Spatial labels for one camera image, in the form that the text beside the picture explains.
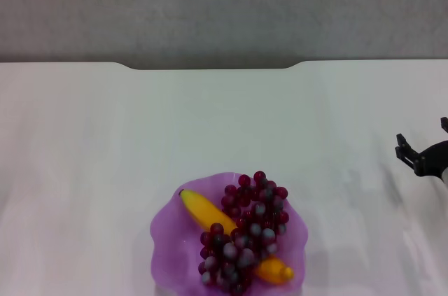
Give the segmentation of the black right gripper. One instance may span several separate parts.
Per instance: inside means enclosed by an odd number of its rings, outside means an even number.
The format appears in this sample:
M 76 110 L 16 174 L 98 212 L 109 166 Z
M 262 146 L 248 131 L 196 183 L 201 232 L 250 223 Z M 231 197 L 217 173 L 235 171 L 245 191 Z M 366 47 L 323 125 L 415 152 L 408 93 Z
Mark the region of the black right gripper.
M 448 118 L 440 118 L 441 128 L 448 133 Z M 396 135 L 396 157 L 416 172 L 417 176 L 441 177 L 447 168 L 447 144 L 442 141 L 418 153 L 407 142 L 402 134 Z

